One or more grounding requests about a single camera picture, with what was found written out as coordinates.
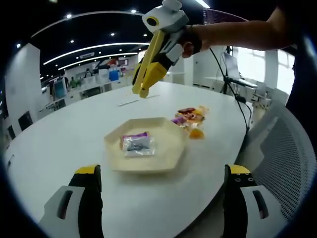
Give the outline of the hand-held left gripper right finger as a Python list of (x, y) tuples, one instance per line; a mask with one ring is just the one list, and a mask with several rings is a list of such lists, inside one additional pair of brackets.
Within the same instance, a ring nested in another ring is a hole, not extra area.
[(285, 227), (278, 200), (240, 165), (225, 165), (223, 214), (224, 238), (275, 238)]

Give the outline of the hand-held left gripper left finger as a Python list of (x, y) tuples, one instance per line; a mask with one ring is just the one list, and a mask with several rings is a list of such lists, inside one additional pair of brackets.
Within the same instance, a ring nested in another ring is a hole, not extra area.
[(44, 205), (40, 228), (50, 238), (102, 238), (101, 192), (100, 165), (79, 168)]

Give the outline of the person's right hand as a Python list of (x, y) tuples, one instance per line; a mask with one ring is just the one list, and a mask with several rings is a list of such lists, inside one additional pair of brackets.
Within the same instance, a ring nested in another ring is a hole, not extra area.
[(181, 36), (178, 43), (183, 48), (182, 57), (189, 58), (198, 53), (202, 48), (202, 31), (203, 25), (187, 25), (182, 27)]

